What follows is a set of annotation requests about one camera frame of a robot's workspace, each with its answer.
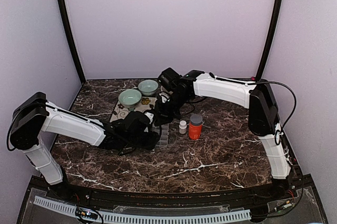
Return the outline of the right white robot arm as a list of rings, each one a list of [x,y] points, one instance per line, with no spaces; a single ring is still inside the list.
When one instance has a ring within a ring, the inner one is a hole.
[[[271,82],[223,78],[200,70],[180,75],[172,68],[164,70],[157,80],[166,91],[158,95],[155,103],[156,126],[180,118],[181,107],[195,97],[224,100],[248,109],[249,130],[261,140],[272,178],[278,179],[269,187],[269,196],[279,200],[288,193],[289,184],[285,179],[291,164],[281,140],[284,130]]]

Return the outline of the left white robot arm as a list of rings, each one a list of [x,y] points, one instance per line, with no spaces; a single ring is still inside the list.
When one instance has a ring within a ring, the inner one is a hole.
[[[37,92],[14,110],[6,145],[9,151],[21,150],[54,186],[54,193],[69,201],[74,197],[74,188],[67,184],[65,172],[46,149],[41,132],[71,137],[105,150],[152,150],[161,137],[160,132],[152,130],[154,119],[151,110],[132,111],[111,123],[89,119],[56,106],[45,93]]]

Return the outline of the clear plastic pill organizer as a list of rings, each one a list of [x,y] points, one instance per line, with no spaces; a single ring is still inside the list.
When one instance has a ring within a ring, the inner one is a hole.
[[[153,127],[153,131],[156,133],[161,133],[161,137],[156,144],[156,148],[164,148],[168,146],[169,143],[169,124],[162,125],[161,127]]]

